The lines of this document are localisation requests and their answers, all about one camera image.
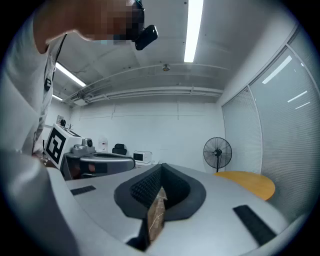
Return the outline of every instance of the yellow table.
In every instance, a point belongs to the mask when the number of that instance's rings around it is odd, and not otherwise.
[[[263,200],[270,199],[276,191],[276,186],[271,179],[248,171],[222,171],[214,175],[238,183]]]

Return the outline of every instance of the white cube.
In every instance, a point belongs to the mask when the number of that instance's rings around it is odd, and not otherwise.
[[[72,130],[55,123],[46,141],[44,153],[60,170],[64,154],[69,153],[74,145],[81,145],[82,139],[84,138]]]

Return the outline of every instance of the black fan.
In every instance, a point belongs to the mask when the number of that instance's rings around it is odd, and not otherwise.
[[[204,145],[203,157],[207,164],[216,168],[216,172],[218,172],[220,168],[229,164],[232,157],[232,149],[225,139],[220,137],[211,138]]]

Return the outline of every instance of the black velcro strip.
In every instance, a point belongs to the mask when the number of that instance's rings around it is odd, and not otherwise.
[[[241,205],[233,210],[260,246],[276,237],[276,234],[248,205]]]
[[[84,187],[80,187],[80,188],[71,189],[70,191],[71,191],[72,195],[76,196],[76,195],[90,192],[92,190],[96,190],[96,188],[94,186],[90,185],[90,186],[84,186]]]

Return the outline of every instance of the white microwave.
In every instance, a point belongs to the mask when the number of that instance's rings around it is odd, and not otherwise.
[[[148,164],[152,161],[152,153],[148,151],[134,151],[133,159],[137,162]]]

